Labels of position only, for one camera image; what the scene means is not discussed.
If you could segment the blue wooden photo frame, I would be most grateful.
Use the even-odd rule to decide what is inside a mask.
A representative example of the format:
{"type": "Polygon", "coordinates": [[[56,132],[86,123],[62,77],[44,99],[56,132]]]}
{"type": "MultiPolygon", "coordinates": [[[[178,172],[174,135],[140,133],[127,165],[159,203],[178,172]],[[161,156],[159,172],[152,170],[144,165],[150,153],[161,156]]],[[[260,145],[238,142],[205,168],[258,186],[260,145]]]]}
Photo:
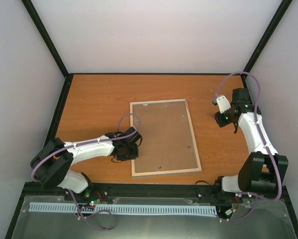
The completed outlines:
{"type": "Polygon", "coordinates": [[[132,176],[154,176],[202,170],[186,99],[130,103],[130,124],[141,124],[139,157],[132,176]]]}

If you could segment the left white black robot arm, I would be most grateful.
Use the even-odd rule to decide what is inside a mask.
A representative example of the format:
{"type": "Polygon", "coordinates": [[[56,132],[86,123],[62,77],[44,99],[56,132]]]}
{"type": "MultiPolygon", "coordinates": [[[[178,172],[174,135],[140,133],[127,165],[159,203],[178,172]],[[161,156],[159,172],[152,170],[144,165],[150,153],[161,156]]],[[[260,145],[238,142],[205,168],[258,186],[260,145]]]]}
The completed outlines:
{"type": "Polygon", "coordinates": [[[139,156],[142,140],[133,126],[125,132],[110,132],[79,142],[54,138],[30,162],[31,178],[43,189],[59,187],[76,193],[81,200],[89,200],[94,190],[91,180],[85,173],[74,172],[70,167],[96,157],[110,156],[118,162],[134,160],[139,156]]]}

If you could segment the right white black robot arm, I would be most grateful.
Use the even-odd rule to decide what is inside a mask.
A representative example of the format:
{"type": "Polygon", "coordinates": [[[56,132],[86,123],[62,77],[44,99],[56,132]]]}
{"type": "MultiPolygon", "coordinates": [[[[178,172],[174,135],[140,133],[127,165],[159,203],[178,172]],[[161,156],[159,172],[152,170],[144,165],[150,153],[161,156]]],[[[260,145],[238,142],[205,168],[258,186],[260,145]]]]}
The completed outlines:
{"type": "Polygon", "coordinates": [[[219,108],[214,115],[217,124],[220,127],[233,124],[235,130],[241,129],[249,151],[238,175],[220,176],[215,185],[219,190],[237,196],[245,194],[270,201],[279,199],[289,162],[271,144],[263,126],[261,111],[249,101],[248,89],[234,89],[232,101],[224,95],[217,95],[213,104],[219,108]]]}

